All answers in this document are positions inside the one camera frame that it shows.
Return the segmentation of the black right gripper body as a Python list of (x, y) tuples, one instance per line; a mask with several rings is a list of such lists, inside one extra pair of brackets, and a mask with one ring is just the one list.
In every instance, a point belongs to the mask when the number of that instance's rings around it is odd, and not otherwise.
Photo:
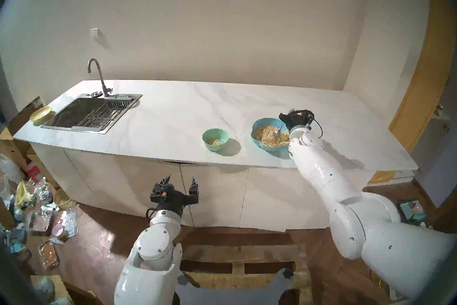
[(301, 112), (291, 112), (288, 114), (289, 123), (288, 129), (293, 129), (297, 126), (304, 127), (305, 126), (305, 116)]

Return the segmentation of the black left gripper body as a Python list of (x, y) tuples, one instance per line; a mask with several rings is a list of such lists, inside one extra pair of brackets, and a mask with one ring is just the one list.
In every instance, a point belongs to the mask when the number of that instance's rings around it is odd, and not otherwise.
[(162, 210), (171, 211), (182, 218), (183, 211), (186, 206), (199, 203), (198, 189), (190, 189), (189, 193), (189, 195), (185, 195), (182, 192), (176, 190), (160, 192), (158, 195), (156, 195), (156, 212)]

